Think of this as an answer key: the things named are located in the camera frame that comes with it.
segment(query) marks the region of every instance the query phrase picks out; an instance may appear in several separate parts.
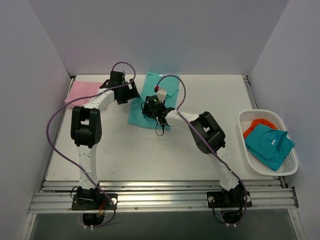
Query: pink cloth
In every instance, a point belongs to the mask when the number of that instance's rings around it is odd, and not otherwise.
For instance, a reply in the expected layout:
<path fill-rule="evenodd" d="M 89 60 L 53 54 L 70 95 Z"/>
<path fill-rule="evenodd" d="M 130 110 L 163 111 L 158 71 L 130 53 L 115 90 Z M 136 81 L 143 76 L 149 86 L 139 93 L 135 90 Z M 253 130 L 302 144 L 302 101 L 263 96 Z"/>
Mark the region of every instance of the pink cloth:
<path fill-rule="evenodd" d="M 85 81 L 75 81 L 72 84 L 71 90 L 64 100 L 65 103 L 70 102 L 76 98 L 86 97 L 95 95 L 99 87 L 102 85 L 101 82 L 85 82 Z M 75 101 L 67 106 L 68 109 L 72 109 L 74 106 L 82 106 L 90 101 L 89 99 L 82 99 Z"/>

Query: orange cloth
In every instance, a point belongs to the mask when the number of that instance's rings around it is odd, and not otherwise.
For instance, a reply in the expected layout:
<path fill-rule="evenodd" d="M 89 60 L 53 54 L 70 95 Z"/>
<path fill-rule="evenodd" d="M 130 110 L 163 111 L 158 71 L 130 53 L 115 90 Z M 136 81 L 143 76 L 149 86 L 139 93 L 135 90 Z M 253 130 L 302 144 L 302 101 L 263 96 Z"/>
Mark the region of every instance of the orange cloth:
<path fill-rule="evenodd" d="M 277 129 L 277 127 L 276 127 L 272 122 L 270 122 L 269 120 L 264 119 L 264 118 L 258 118 L 258 119 L 256 119 L 256 120 L 254 120 L 254 121 L 251 123 L 251 127 L 249 127 L 249 128 L 243 133 L 243 138 L 245 139 L 245 138 L 255 129 L 255 127 L 256 127 L 258 124 L 266 125 L 266 126 L 268 126 L 269 128 L 271 128 L 271 129 Z"/>

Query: plastic basket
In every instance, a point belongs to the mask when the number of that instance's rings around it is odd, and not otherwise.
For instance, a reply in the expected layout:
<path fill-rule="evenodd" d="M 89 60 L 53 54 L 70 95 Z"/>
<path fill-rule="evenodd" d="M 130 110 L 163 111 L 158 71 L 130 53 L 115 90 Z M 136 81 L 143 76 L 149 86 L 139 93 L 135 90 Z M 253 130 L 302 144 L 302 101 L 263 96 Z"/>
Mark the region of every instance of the plastic basket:
<path fill-rule="evenodd" d="M 277 129 L 286 131 L 285 125 L 282 122 L 281 118 L 272 111 L 253 109 L 240 112 L 238 116 L 238 124 L 242 144 L 247 158 L 247 161 L 244 161 L 245 167 L 249 172 L 253 174 L 258 173 L 268 176 L 288 176 L 294 174 L 298 169 L 298 160 L 294 149 L 291 150 L 291 152 L 285 158 L 283 164 L 277 171 L 270 169 L 269 167 L 261 163 L 258 159 L 256 159 L 249 151 L 247 151 L 243 133 L 251 126 L 252 121 L 255 119 L 267 119 L 272 122 Z"/>

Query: teal clothing in basket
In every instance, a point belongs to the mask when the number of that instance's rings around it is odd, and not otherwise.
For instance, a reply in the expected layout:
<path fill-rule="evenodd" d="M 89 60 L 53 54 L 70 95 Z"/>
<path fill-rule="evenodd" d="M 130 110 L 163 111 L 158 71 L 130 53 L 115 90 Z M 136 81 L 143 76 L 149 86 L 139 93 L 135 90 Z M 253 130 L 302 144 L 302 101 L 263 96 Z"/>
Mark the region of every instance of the teal clothing in basket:
<path fill-rule="evenodd" d="M 128 124 L 147 129 L 154 129 L 156 127 L 157 122 L 155 119 L 151 119 L 142 114 L 141 105 L 144 105 L 143 103 L 146 101 L 146 96 L 150 97 L 156 95 L 155 86 L 163 76 L 163 74 L 147 72 L 143 89 L 140 93 L 141 98 L 134 98 L 131 102 Z M 166 90 L 164 104 L 167 108 L 176 107 L 179 83 L 177 78 L 169 76 L 163 79 L 159 84 L 159 87 Z"/>
<path fill-rule="evenodd" d="M 260 162 L 276 171 L 295 144 L 287 138 L 288 132 L 258 124 L 244 139 L 246 148 Z"/>

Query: white table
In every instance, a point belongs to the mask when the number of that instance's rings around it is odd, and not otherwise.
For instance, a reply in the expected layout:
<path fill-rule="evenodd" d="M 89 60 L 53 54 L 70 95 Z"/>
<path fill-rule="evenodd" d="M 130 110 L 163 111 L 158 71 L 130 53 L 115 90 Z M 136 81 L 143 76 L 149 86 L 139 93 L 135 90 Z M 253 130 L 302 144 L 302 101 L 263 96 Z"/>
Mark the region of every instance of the white table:
<path fill-rule="evenodd" d="M 142 91 L 145 75 L 137 75 L 135 83 Z M 108 75 L 78 75 L 76 81 L 104 82 Z M 272 180 L 271 176 L 255 175 L 244 166 L 243 150 L 237 117 L 251 109 L 241 75 L 181 75 L 187 89 L 182 112 L 208 111 L 226 134 L 231 168 L 243 180 Z M 182 100 L 180 86 L 177 104 Z M 97 147 L 97 174 L 101 181 L 198 181 L 218 180 L 209 158 L 197 148 L 190 131 L 172 128 L 162 137 L 154 129 L 128 124 L 130 103 L 113 102 L 101 114 L 102 139 Z M 56 140 L 56 147 L 78 162 L 76 146 L 70 137 L 72 110 L 65 112 Z M 46 181 L 78 181 L 79 169 L 60 157 L 51 156 Z"/>

